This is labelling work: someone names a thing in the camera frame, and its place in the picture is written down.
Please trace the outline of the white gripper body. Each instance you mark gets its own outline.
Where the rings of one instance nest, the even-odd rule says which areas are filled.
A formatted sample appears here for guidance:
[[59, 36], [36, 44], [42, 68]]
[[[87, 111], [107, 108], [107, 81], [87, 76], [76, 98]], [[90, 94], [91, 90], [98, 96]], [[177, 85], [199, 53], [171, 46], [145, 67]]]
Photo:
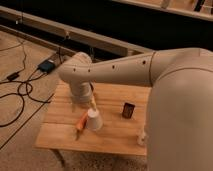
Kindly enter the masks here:
[[89, 83], [70, 84], [71, 99], [74, 103], [87, 103], [92, 97], [92, 88]]

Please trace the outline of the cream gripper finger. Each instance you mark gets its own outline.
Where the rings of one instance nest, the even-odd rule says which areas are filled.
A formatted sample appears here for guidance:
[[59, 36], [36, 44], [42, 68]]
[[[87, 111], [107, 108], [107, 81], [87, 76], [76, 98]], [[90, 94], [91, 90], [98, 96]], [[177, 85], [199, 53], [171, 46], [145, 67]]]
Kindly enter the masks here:
[[90, 103], [91, 103], [91, 104], [90, 104], [91, 108], [92, 108], [94, 111], [96, 111], [96, 110], [97, 110], [97, 105], [96, 105], [96, 101], [95, 101], [95, 98], [94, 98], [94, 97], [91, 98]]
[[76, 110], [75, 102], [72, 101], [71, 107], [72, 107], [72, 112], [75, 112], [75, 110]]

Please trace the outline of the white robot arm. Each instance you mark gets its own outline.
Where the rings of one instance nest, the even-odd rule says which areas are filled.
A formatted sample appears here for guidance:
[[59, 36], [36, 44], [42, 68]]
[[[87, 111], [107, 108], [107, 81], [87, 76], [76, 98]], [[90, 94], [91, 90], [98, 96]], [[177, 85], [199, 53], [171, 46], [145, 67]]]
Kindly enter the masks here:
[[213, 171], [213, 52], [170, 49], [98, 63], [79, 52], [59, 75], [77, 103], [89, 100], [92, 82], [149, 87], [148, 171]]

